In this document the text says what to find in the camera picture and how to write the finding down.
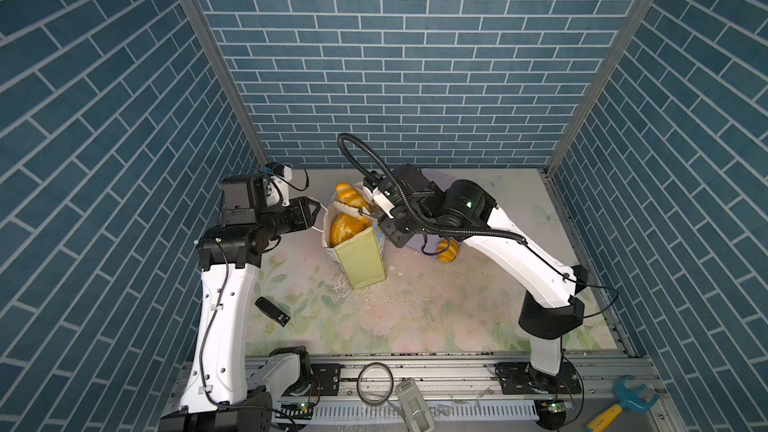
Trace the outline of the paper bag with floral sides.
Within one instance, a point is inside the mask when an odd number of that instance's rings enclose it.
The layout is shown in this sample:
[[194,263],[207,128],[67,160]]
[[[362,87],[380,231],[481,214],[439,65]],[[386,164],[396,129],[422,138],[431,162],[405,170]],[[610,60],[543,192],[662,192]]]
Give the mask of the paper bag with floral sides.
[[[362,183],[352,186],[364,195]],[[350,285],[354,289],[361,289],[384,281],[386,279],[384,268],[385,238],[376,220],[371,220],[369,226],[353,238],[331,248],[328,244],[331,224],[339,213],[346,213],[345,207],[335,201],[335,192],[324,212],[323,247],[332,260],[340,266]]]

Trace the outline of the sesame oval bread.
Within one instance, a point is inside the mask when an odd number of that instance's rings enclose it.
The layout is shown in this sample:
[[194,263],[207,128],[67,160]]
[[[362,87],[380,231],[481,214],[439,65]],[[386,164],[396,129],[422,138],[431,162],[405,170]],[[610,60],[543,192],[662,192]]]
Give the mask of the sesame oval bread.
[[343,242],[353,238],[358,233],[364,231],[370,224],[365,217],[353,217],[346,213],[339,213],[330,227],[328,244],[334,248]]

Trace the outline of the white metal tongs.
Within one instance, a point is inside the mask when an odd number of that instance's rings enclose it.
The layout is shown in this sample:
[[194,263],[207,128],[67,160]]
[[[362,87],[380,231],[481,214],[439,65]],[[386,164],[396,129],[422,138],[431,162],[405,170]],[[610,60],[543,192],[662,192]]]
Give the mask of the white metal tongs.
[[376,220],[381,210],[365,199],[364,195],[348,183],[340,182],[335,187],[335,201],[342,204],[346,213],[360,221]]

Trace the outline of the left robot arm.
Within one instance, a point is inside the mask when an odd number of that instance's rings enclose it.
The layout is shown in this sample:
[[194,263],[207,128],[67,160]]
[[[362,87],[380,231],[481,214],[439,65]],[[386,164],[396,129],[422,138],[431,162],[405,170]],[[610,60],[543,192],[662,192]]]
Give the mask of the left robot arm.
[[161,418],[162,431],[272,431],[299,426],[275,403],[311,384],[305,347],[271,352],[253,375],[245,368],[249,311],[262,257],[288,233],[310,229],[320,204],[289,196],[292,170],[268,164],[255,174],[229,174],[220,182],[219,219],[196,243],[201,270],[201,312],[195,355],[179,408]]

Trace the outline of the striped croissant roll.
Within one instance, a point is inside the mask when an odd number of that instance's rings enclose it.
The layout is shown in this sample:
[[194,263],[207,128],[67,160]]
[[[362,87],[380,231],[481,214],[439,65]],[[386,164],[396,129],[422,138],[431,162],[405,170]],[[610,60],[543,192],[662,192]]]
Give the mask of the striped croissant roll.
[[343,205],[355,209],[363,209],[368,207],[368,202],[352,185],[348,183],[338,183],[336,185],[335,200]]

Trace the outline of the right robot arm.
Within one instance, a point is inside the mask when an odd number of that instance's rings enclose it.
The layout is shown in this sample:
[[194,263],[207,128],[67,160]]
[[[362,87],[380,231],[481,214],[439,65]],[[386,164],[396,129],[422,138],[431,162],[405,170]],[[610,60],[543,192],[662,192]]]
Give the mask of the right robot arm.
[[542,249],[478,184],[458,179],[441,189],[414,165],[384,169],[366,189],[380,209],[379,226],[402,248],[416,234],[454,240],[482,253],[526,290],[518,319],[530,336],[526,368],[530,386],[557,390],[563,365],[562,338],[580,327],[586,286],[582,267],[567,266]]

